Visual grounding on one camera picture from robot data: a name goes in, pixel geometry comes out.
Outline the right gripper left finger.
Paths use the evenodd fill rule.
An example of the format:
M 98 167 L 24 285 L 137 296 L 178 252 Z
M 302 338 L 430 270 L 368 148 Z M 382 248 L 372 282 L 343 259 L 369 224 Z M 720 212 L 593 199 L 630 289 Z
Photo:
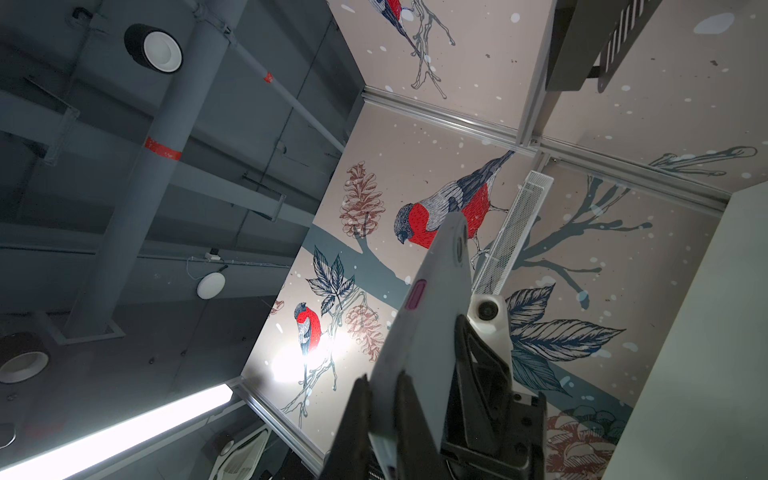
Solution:
M 369 478 L 371 389 L 366 375 L 355 380 L 320 480 Z

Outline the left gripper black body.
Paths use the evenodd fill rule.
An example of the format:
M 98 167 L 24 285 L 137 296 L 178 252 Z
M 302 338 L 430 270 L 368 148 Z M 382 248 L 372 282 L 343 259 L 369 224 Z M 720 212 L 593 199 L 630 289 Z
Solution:
M 452 479 L 543 479 L 547 398 L 503 391 L 489 408 L 450 392 L 441 456 Z

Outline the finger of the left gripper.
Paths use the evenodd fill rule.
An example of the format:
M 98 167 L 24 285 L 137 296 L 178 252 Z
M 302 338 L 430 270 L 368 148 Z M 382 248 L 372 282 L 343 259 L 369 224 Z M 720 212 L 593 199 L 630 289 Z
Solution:
M 460 315 L 454 330 L 455 373 L 452 386 L 452 435 L 469 449 L 494 456 L 501 450 L 509 417 L 512 390 L 489 379 L 475 364 L 470 347 L 482 345 L 469 322 Z

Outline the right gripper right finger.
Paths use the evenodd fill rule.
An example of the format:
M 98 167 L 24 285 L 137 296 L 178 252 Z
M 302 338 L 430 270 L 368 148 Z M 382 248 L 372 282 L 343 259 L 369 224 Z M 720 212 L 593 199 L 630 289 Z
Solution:
M 417 398 L 412 379 L 404 371 L 397 378 L 394 419 L 397 435 L 396 478 L 449 479 Z

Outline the black phone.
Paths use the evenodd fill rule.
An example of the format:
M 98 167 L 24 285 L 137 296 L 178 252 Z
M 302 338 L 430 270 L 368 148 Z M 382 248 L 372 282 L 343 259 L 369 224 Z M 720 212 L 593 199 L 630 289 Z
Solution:
M 412 379 L 439 452 L 456 363 L 455 323 L 467 313 L 471 298 L 467 237 L 464 216 L 448 214 L 374 366 L 369 438 L 386 479 L 397 479 L 394 407 L 402 371 Z

